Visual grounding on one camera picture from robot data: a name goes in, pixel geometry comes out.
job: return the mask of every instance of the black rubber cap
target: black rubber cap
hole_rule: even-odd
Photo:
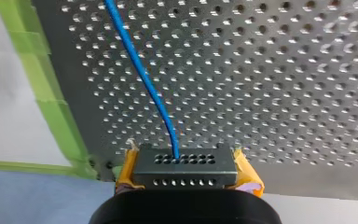
[[[135,190],[106,201],[90,224],[281,224],[275,210],[253,194],[229,189]]]

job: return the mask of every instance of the perforated metal sheet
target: perforated metal sheet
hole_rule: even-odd
[[[101,167],[122,159],[128,138],[167,147],[102,1],[34,2],[64,95]],[[117,5],[181,147],[228,141],[264,175],[275,167],[358,172],[358,1]],[[357,197],[347,190],[343,198]]]

